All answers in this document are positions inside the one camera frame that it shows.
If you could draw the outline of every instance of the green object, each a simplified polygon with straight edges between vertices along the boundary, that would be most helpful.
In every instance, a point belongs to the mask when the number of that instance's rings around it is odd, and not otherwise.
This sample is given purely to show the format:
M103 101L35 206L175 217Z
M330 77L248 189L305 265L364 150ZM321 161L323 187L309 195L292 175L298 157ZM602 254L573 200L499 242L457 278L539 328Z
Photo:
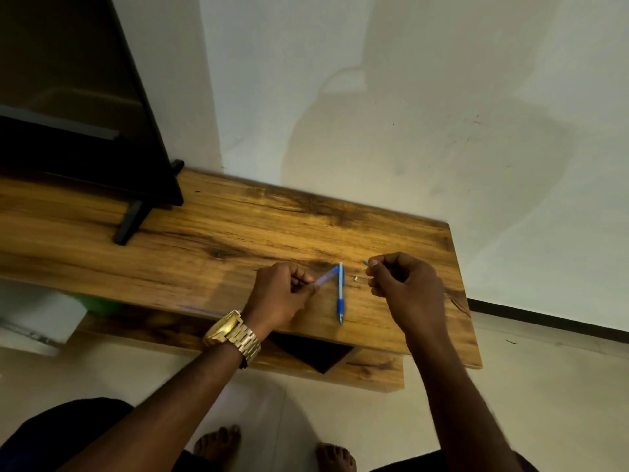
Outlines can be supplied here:
M90 296L80 293L71 294L69 296L79 300L90 313L100 317L113 315L124 306L124 303L119 301L106 300L105 298L99 298L98 296Z

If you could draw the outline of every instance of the white tile floor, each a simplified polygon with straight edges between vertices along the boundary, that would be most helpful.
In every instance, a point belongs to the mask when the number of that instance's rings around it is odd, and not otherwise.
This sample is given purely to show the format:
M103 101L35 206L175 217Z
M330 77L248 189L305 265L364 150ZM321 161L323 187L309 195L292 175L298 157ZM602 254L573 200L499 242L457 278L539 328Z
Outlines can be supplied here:
M516 450L540 471L626 470L629 345L481 314L474 322L485 367L470 374ZM0 350L0 442L75 398L137 404L188 360L85 336L56 358ZM434 450L419 374L410 359L405 368L406 389L391 394L238 372L191 444L239 423L235 469L264 472L314 471L319 439L348 447L361 472Z

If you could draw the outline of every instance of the tv screen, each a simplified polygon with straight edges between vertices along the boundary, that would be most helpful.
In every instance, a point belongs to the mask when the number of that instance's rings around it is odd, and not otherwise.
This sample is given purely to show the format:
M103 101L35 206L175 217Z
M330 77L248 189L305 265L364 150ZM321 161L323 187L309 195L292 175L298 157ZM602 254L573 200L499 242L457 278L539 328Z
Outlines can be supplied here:
M0 164L182 205L111 0L0 0Z

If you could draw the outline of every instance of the hand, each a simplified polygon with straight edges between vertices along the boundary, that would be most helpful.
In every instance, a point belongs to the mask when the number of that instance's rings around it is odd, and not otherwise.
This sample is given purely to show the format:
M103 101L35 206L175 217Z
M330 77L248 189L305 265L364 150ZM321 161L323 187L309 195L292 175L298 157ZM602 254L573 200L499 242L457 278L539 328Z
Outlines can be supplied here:
M384 297L406 342L450 341L445 327L444 283L428 263L406 253L369 259L371 293Z
M276 263L256 274L242 317L260 341L273 330L286 325L306 306L318 286L302 267Z

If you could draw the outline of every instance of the right hand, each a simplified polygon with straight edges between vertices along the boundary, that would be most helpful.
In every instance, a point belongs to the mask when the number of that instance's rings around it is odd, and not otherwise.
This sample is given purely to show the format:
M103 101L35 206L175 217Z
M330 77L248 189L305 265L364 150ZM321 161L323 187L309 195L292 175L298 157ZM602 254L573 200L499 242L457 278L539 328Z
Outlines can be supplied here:
M428 263L406 253L369 259L371 293L387 300L406 341L450 341L445 327L444 283Z

